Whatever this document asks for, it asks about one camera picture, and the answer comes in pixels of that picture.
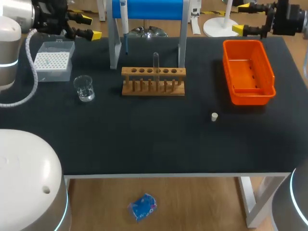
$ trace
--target wooden test tube rack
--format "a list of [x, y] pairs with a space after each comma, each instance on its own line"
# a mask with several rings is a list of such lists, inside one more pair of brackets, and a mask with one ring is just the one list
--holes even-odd
[[[159, 80], [154, 81], [153, 67], [122, 67], [123, 82], [122, 95], [136, 96], [184, 96], [185, 84], [183, 78], [186, 77], [186, 68], [160, 68]], [[145, 80], [132, 79], [129, 77], [153, 77]]]

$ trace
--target white cable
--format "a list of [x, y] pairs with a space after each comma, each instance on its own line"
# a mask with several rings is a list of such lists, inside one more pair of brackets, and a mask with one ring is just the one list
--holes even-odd
[[37, 71], [34, 67], [34, 63], [32, 61], [32, 57], [31, 57], [31, 53], [30, 53], [30, 39], [31, 37], [37, 32], [36, 29], [33, 29], [29, 32], [27, 38], [26, 38], [26, 54], [27, 54], [27, 58], [29, 60], [29, 63], [30, 63], [30, 67], [31, 67], [31, 70], [32, 70], [32, 73], [33, 73], [33, 79], [34, 79], [34, 84], [33, 84], [33, 88], [32, 88], [32, 91], [30, 92], [30, 94], [25, 97], [23, 100], [21, 101], [18, 101], [16, 103], [0, 103], [0, 107], [16, 107], [16, 106], [19, 106], [25, 102], [27, 102], [29, 99], [32, 98], [32, 96], [35, 94], [35, 92], [37, 91], [38, 89], [38, 83], [39, 83], [39, 79], [38, 79], [38, 74], [37, 74]]

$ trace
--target blue plastic bag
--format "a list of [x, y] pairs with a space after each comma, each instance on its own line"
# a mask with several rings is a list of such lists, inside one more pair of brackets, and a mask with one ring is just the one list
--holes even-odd
[[129, 211], [137, 221], [140, 221], [156, 210], [157, 204], [154, 197], [149, 194], [143, 195], [142, 198], [128, 205]]

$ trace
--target table leg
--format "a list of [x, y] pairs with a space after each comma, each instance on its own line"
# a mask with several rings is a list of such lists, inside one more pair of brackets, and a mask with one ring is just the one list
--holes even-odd
[[65, 185], [66, 185], [66, 190], [68, 190], [70, 178], [67, 178], [67, 177], [64, 176], [64, 181], [65, 181]]
[[254, 196], [251, 181], [249, 177], [239, 177], [240, 188], [244, 201], [246, 212], [246, 223], [248, 228], [257, 228], [261, 222], [269, 215], [273, 196], [285, 179], [285, 177], [270, 177], [263, 179], [257, 193], [257, 200]]
[[98, 8], [98, 15], [101, 22], [106, 21], [106, 14], [105, 14], [105, 6], [106, 1], [105, 0], [96, 0], [97, 1], [97, 8]]

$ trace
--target small glass beaker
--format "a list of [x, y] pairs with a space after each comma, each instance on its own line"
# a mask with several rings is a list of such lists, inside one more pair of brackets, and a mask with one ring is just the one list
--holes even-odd
[[74, 79], [74, 87], [82, 102], [89, 102], [94, 99], [94, 89], [90, 76], [79, 76]]

